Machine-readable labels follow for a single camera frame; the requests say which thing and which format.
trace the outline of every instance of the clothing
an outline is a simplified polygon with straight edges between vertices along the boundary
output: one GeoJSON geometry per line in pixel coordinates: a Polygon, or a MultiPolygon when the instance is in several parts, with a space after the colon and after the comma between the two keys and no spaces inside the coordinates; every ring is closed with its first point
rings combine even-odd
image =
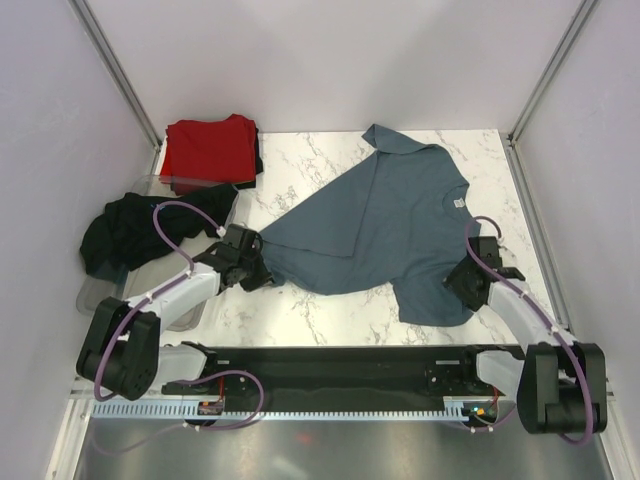
{"type": "MultiPolygon", "coordinates": [[[[218,185],[180,197],[180,201],[198,207],[219,225],[224,225],[237,195],[232,185],[218,185]]],[[[171,253],[171,247],[160,238],[153,225],[156,205],[167,200],[175,198],[127,193],[105,205],[104,213],[91,222],[80,246],[87,274],[110,278],[113,275],[109,272],[122,265],[135,270],[171,253]]],[[[188,208],[169,205],[159,212],[158,220],[162,230],[178,245],[185,237],[194,238],[203,229],[209,237],[217,236],[209,222],[188,208]]]]}
{"type": "Polygon", "coordinates": [[[167,128],[161,175],[255,187],[264,170],[253,120],[231,115],[221,122],[181,120],[167,128]]]}
{"type": "Polygon", "coordinates": [[[442,280],[465,255],[469,184],[438,145],[379,125],[363,138],[370,157],[261,232],[267,268],[325,295],[391,282],[401,321],[464,323],[471,312],[442,280]]]}

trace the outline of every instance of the red garment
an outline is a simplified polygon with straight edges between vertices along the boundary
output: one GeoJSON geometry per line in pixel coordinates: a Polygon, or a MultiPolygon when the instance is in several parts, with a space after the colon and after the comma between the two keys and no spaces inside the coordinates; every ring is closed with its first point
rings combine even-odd
{"type": "Polygon", "coordinates": [[[256,179],[256,124],[242,115],[221,122],[180,120],[167,128],[160,175],[246,183],[256,179]]]}

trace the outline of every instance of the gray floor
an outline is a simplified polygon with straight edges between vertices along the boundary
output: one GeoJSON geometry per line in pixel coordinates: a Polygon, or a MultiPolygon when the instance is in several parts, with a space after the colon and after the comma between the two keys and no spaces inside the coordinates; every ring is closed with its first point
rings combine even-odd
{"type": "MultiPolygon", "coordinates": [[[[103,448],[117,449],[169,424],[94,419],[90,432],[103,448]]],[[[89,443],[75,480],[612,478],[599,442],[576,448],[555,436],[531,436],[517,419],[493,434],[473,436],[409,422],[263,421],[231,432],[179,429],[116,458],[89,443]]]]}

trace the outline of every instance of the shirt sleeve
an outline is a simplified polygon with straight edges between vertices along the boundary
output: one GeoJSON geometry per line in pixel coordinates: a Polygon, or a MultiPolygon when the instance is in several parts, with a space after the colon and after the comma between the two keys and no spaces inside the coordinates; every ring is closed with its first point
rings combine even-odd
{"type": "Polygon", "coordinates": [[[431,327],[455,327],[471,318],[473,312],[442,284],[454,266],[441,266],[391,281],[401,322],[431,327]]]}

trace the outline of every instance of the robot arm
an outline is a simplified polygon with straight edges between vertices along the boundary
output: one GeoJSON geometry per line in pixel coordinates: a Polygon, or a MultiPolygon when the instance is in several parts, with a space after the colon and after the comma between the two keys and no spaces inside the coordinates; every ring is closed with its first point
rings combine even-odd
{"type": "Polygon", "coordinates": [[[128,400],[137,400],[153,385],[200,377],[206,354],[197,345],[182,343],[160,347],[160,334],[197,304],[240,283],[253,291],[271,281],[260,251],[262,239],[253,230],[230,225],[224,238],[196,256],[193,270],[188,269],[154,290],[187,278],[158,298],[152,292],[127,300],[106,298],[96,308],[89,332],[78,357],[76,370],[95,381],[98,366],[108,342],[125,315],[147,298],[131,320],[109,357],[102,385],[128,400]]]}
{"type": "MultiPolygon", "coordinates": [[[[508,278],[518,290],[528,292],[522,273],[503,266],[495,237],[471,238],[470,245],[489,268],[508,278]]],[[[578,342],[553,321],[548,328],[523,295],[496,281],[469,254],[452,270],[444,285],[471,310],[487,306],[495,311],[518,340],[525,353],[524,360],[507,351],[485,351],[476,355],[475,369],[481,381],[516,401],[520,420],[529,433],[573,433],[585,429],[585,405],[577,374],[556,335],[569,346],[585,373],[591,394],[593,431],[605,429],[606,371],[604,354],[597,345],[578,342]]]]}

